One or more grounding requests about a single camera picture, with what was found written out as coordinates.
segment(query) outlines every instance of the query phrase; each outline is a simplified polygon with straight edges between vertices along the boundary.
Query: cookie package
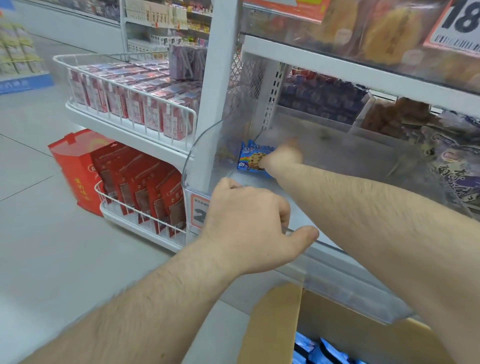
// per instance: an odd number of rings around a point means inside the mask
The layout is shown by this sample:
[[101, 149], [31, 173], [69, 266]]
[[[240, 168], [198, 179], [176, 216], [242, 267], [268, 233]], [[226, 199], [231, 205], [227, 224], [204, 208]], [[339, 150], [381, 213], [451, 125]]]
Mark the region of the cookie package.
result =
[[258, 162], [260, 162], [260, 160], [264, 156], [272, 153], [274, 150], [274, 147], [260, 146], [256, 144], [252, 139], [248, 141], [247, 145], [242, 142], [237, 169], [247, 170], [250, 172], [260, 172], [269, 176], [269, 174], [263, 168], [258, 167]]

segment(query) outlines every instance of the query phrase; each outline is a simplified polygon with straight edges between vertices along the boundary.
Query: store aisle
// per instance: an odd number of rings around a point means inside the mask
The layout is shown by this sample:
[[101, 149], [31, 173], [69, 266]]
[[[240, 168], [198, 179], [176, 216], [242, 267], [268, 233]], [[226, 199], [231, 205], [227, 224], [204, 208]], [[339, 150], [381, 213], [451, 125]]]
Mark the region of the store aisle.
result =
[[[34, 37], [46, 60], [82, 49]], [[0, 364], [16, 363], [171, 253], [79, 208], [47, 145], [80, 130], [66, 80], [0, 96]], [[235, 363], [248, 315], [218, 302], [186, 364]]]

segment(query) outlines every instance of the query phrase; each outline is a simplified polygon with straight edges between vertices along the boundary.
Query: brown cardboard box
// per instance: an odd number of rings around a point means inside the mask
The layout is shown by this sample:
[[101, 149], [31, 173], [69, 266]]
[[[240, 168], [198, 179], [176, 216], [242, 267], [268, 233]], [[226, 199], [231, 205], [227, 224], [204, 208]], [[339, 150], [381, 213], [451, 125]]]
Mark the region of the brown cardboard box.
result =
[[455, 364], [416, 320], [382, 325], [294, 284], [273, 288], [253, 308], [237, 364], [291, 364], [296, 331], [368, 364]]

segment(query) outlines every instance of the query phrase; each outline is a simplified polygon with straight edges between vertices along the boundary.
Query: price tag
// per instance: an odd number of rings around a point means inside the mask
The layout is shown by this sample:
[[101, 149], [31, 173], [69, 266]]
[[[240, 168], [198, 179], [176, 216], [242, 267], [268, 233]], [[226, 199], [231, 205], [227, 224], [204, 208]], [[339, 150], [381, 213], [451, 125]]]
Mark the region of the price tag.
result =
[[480, 57], [480, 1], [450, 0], [424, 45]]
[[205, 218], [207, 217], [207, 210], [210, 206], [210, 201], [200, 197], [199, 195], [192, 194], [190, 196], [190, 223], [201, 229], [205, 224]]

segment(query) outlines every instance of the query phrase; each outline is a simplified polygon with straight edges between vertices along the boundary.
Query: hand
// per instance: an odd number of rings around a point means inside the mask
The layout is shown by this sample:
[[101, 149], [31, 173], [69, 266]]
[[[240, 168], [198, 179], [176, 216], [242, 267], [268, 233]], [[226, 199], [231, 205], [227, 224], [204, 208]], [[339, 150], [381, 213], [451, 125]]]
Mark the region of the hand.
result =
[[282, 173], [288, 173], [291, 165], [303, 163], [303, 154], [298, 147], [297, 139], [290, 139], [269, 155], [263, 157], [258, 166], [264, 168], [269, 175], [278, 178]]
[[314, 226], [286, 236], [290, 204], [262, 188], [223, 178], [210, 200], [200, 241], [234, 277], [275, 269], [297, 258], [315, 240]]

